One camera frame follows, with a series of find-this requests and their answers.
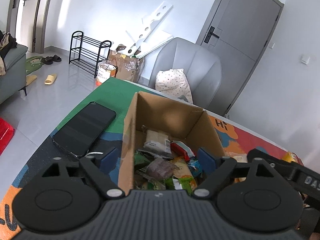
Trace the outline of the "black smartphone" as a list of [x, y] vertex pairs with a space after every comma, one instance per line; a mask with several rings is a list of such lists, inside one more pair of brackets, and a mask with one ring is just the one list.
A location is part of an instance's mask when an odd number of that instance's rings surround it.
[[83, 157], [115, 118], [115, 111], [92, 101], [67, 121], [52, 141], [64, 152]]

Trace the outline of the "white perforated board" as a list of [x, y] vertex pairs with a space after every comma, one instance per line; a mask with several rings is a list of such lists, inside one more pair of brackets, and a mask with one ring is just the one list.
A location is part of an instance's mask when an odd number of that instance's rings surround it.
[[171, 3], [163, 1], [141, 23], [130, 26], [129, 30], [126, 31], [130, 39], [121, 53], [132, 57], [172, 8], [173, 5]]

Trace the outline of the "grey door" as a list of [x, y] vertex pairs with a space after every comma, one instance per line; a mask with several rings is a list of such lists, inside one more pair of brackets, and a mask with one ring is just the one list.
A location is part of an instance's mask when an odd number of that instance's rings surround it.
[[[221, 85], [214, 97], [216, 114], [225, 115], [247, 85], [280, 18], [279, 0], [215, 0], [204, 26], [201, 46], [217, 55]], [[219, 39], [204, 39], [210, 27]]]

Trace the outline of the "brown cardboard box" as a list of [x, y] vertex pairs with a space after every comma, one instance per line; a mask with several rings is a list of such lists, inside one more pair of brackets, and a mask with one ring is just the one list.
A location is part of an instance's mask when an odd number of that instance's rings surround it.
[[205, 148], [211, 155], [225, 152], [208, 113], [197, 106], [147, 92], [135, 93], [124, 118], [123, 145], [118, 186], [128, 194], [133, 189], [133, 156], [143, 145], [142, 127], [159, 130], [185, 142], [193, 151]]

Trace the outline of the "purple snack packet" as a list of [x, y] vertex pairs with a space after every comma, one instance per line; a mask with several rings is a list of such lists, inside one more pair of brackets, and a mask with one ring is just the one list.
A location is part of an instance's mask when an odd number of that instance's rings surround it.
[[147, 166], [145, 173], [148, 176], [160, 181], [170, 178], [174, 174], [175, 170], [176, 166], [174, 164], [162, 158], [156, 158]]

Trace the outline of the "black shoe rack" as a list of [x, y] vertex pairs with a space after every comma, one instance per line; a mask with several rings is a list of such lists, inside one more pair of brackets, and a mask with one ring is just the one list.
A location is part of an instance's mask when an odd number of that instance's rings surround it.
[[75, 31], [71, 36], [68, 63], [96, 78], [99, 64], [107, 61], [111, 46], [109, 40], [99, 41], [86, 36], [83, 31]]

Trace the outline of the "green snack packet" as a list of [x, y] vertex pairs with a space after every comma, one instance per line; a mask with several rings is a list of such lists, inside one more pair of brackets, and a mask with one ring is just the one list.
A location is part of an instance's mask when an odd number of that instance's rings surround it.
[[193, 177], [170, 177], [165, 180], [167, 190], [185, 190], [189, 195], [197, 188], [197, 183]]

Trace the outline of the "red box on floor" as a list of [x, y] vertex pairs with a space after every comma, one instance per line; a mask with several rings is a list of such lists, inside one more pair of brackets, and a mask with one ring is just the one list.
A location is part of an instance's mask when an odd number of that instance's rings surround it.
[[0, 118], [0, 154], [3, 153], [12, 137], [14, 136], [14, 128], [4, 119]]

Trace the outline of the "black slippers pair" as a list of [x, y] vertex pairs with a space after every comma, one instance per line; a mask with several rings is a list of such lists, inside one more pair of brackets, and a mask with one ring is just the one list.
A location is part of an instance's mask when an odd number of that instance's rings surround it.
[[48, 57], [44, 57], [41, 59], [41, 62], [46, 65], [51, 65], [54, 62], [61, 62], [61, 61], [62, 61], [61, 57], [59, 57], [57, 55], [48, 56]]

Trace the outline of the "brown carton on floor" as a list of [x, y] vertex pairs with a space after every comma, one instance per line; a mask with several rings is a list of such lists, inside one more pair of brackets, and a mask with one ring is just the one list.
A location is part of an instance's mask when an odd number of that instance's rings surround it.
[[130, 57], [110, 50], [108, 62], [117, 68], [116, 78], [137, 83], [144, 69], [144, 58]]

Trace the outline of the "red white snack packet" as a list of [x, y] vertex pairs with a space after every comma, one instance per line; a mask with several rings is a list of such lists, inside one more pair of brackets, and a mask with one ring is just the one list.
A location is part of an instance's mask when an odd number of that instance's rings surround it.
[[195, 158], [195, 153], [185, 143], [181, 141], [172, 141], [170, 143], [171, 151], [179, 157], [182, 157], [186, 162]]

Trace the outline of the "white wall switch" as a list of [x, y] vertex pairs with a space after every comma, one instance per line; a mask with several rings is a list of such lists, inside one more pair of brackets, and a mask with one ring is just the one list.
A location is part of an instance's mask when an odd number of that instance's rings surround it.
[[310, 62], [310, 56], [309, 55], [302, 55], [301, 57], [301, 63], [308, 65]]

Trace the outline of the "yellow slipper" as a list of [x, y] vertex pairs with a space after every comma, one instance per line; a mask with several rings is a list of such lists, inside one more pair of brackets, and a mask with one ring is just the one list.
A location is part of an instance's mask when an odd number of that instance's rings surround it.
[[36, 75], [27, 75], [26, 76], [26, 86], [29, 86], [32, 82], [37, 79]]
[[57, 74], [50, 74], [47, 76], [44, 84], [45, 85], [52, 85], [55, 82], [56, 78], [57, 78]]

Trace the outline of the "green floor mat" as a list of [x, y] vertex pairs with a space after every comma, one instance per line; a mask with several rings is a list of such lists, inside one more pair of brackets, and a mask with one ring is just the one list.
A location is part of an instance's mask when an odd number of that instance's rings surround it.
[[33, 56], [26, 59], [25, 70], [26, 75], [31, 74], [34, 71], [37, 71], [43, 66], [42, 56]]

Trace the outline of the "grey green sofa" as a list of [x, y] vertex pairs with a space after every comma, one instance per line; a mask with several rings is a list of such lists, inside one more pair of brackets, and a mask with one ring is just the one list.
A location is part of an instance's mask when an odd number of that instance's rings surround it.
[[5, 74], [1, 76], [1, 96], [0, 102], [3, 103], [16, 92], [26, 91], [26, 53], [28, 47], [18, 44], [16, 48], [9, 50], [4, 58]]

